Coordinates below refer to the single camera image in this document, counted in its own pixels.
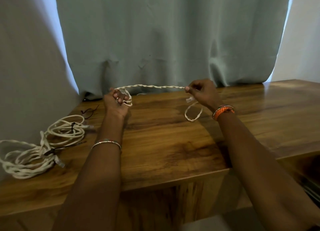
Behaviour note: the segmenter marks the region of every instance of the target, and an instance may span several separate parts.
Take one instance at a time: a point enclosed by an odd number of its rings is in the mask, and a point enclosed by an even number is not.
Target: orange bracelet
[[[234,111],[234,109],[233,109],[233,106],[231,106],[231,105],[222,105],[222,106],[220,106],[215,112],[214,112],[214,114],[212,115],[212,118],[214,119],[214,120],[218,120],[218,117],[222,114],[222,113],[224,113],[224,112],[228,112],[228,111],[230,111],[230,112],[232,112],[232,113],[234,113],[235,111]]]

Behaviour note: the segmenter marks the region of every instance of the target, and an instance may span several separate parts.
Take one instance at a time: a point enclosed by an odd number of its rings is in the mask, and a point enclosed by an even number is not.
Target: person
[[[185,91],[213,113],[223,105],[214,83],[195,80]],[[97,140],[121,144],[128,97],[110,89]],[[218,116],[233,169],[267,230],[320,230],[320,210],[277,163],[270,152],[231,111]],[[117,144],[93,147],[55,220],[53,231],[115,230],[120,194],[120,151]]]

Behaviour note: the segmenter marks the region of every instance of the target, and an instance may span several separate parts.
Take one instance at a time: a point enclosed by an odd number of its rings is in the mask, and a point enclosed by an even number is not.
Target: wooden desk
[[[303,157],[319,153],[320,84],[287,80],[218,90],[289,172]],[[187,97],[181,91],[133,96],[123,135],[119,230],[170,229],[251,205],[230,170],[217,122],[207,109],[195,122],[187,121]],[[8,178],[1,183],[0,216],[15,215],[3,217],[0,223],[26,220],[29,215],[27,221],[21,221],[26,225],[37,210],[53,222],[94,143],[103,103],[81,103],[71,113],[79,114],[97,105],[97,111],[87,120],[94,131],[87,132],[83,144],[59,154],[65,168],[54,166],[31,179]],[[199,110],[200,105],[190,109],[190,117]]]

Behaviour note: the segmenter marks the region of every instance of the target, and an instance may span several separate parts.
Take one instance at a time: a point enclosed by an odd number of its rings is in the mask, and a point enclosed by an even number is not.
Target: green curtain
[[[132,84],[261,83],[289,0],[57,0],[80,92]]]

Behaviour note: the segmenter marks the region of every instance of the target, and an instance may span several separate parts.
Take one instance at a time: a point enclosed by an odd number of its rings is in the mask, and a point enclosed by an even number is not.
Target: bangle
[[[120,153],[122,153],[122,147],[121,147],[121,145],[120,145],[117,141],[110,140],[110,139],[99,140],[98,142],[96,142],[96,143],[92,146],[91,150],[92,150],[95,146],[97,146],[98,144],[101,144],[101,143],[113,143],[113,144],[115,144],[115,145],[118,145],[118,147],[120,148]]]
[[[222,113],[228,112],[228,111],[229,111],[229,112],[232,112],[232,113],[235,112],[233,106],[223,104],[223,105],[219,106],[219,108],[213,113],[212,118],[217,121],[217,120],[218,120],[218,117],[219,117]]]

